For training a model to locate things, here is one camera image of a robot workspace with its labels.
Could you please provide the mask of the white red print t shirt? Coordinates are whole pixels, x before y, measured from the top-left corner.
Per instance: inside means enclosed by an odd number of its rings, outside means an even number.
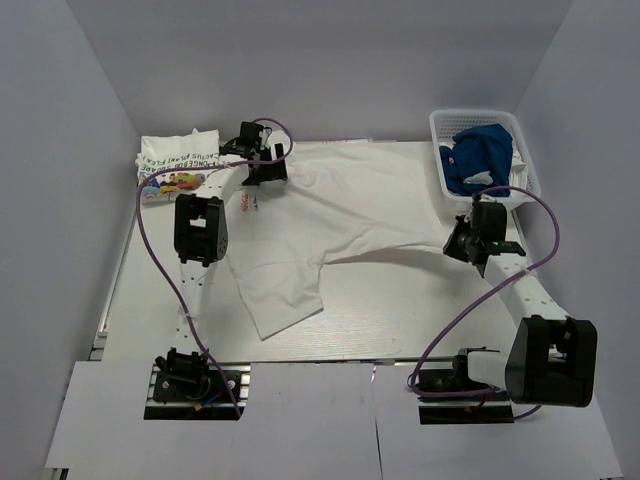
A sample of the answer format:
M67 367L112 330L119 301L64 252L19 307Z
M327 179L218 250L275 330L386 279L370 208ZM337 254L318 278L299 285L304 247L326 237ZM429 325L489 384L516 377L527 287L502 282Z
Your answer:
M439 251L431 152L419 142L299 144L281 187L243 187L226 208L227 259L261 339L323 308L327 263L385 249Z

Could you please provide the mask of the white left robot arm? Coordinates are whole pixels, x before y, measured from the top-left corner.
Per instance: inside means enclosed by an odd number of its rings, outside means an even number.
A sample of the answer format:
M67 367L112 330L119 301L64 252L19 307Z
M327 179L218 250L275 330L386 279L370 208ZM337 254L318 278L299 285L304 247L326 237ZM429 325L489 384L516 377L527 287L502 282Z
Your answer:
M241 124L237 137L220 148L224 165L216 167L198 193L175 200L173 245L180 267L178 293L184 322L178 340L155 365L153 400L192 402L197 410L216 401L237 401L236 380L213 360L198 334L199 318L208 309L212 281L229 247L226 207L242 186L282 185L288 180L286 157L293 141L286 128L275 132L264 118Z

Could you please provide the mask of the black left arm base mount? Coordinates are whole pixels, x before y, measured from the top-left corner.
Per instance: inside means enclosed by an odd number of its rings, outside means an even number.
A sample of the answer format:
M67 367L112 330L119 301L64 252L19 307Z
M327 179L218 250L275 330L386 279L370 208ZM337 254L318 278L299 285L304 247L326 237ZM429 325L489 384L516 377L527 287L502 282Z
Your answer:
M155 421L235 421L249 397L251 367L217 369L200 353L171 349L150 375L144 418Z

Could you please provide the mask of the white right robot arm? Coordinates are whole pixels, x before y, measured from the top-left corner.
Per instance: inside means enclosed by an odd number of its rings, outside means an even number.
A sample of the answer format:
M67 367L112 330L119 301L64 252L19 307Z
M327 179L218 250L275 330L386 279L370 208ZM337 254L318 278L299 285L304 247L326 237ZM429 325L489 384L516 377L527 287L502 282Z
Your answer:
M457 216L443 250L476 268L517 325L508 352L460 350L452 388L466 399L489 386L518 404L584 408L593 395L597 330L551 298L526 264L521 245L507 240L507 216L503 204L475 199L469 214Z

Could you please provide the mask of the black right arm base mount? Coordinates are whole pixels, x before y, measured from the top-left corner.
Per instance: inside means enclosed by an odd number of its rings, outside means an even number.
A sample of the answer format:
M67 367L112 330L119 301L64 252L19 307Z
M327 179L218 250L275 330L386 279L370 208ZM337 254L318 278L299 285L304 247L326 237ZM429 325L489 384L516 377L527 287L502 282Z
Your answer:
M442 367L428 360L409 374L422 425L512 424L506 392L507 355L487 347L463 348Z

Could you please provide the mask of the blue t shirt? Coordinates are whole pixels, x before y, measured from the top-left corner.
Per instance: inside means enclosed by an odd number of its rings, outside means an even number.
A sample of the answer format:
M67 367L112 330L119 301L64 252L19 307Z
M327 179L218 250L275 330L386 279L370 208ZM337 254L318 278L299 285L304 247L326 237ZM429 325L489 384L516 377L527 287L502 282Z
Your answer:
M439 155L447 189L473 196L486 188L502 187L491 195L505 197L513 160L513 138L500 124L476 126L456 134L453 145L441 145Z

